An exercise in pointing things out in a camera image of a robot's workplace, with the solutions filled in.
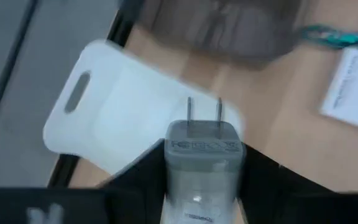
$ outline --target wooden surface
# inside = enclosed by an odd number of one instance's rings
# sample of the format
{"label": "wooden surface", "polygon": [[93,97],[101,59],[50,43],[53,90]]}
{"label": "wooden surface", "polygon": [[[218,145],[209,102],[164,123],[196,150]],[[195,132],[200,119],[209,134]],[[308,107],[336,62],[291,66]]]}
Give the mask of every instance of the wooden surface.
{"label": "wooden surface", "polygon": [[[358,1],[316,1],[307,23],[358,30]],[[335,191],[358,191],[358,128],[318,113],[340,51],[300,44],[262,70],[162,46],[136,27],[126,50],[143,62],[233,102],[246,117],[245,142]],[[73,186],[108,175],[81,161]]]}

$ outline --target metal prong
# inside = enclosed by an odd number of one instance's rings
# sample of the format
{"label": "metal prong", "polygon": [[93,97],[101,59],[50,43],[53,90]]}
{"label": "metal prong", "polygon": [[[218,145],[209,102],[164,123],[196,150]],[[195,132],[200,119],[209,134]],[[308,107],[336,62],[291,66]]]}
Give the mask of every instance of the metal prong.
{"label": "metal prong", "polygon": [[187,98],[187,125],[189,125],[191,121],[191,104],[191,97],[189,96]]}
{"label": "metal prong", "polygon": [[218,99],[218,118],[216,120],[219,124],[222,121],[222,98],[220,97]]}

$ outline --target power adapter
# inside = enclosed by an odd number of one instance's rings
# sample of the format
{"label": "power adapter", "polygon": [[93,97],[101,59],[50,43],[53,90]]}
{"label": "power adapter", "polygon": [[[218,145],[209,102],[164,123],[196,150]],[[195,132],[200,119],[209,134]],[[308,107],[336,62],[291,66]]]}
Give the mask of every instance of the power adapter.
{"label": "power adapter", "polygon": [[170,124],[165,140],[167,223],[232,223],[246,149],[234,127],[221,120],[193,120],[188,98],[187,120]]}

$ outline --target gray floor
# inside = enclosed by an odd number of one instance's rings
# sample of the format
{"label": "gray floor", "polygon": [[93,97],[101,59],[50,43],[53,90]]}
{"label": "gray floor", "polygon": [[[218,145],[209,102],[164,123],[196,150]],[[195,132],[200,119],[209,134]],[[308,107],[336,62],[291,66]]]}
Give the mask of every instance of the gray floor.
{"label": "gray floor", "polygon": [[[0,74],[31,0],[0,0]],[[0,186],[45,187],[58,155],[45,120],[84,46],[105,39],[115,1],[40,1],[0,104]]]}

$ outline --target green lanyard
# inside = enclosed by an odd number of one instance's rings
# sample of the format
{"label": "green lanyard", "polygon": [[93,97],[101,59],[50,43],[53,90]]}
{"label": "green lanyard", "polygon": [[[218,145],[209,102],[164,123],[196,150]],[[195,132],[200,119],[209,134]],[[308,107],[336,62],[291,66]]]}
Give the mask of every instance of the green lanyard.
{"label": "green lanyard", "polygon": [[343,32],[324,25],[302,28],[301,38],[335,49],[358,45],[358,33]]}

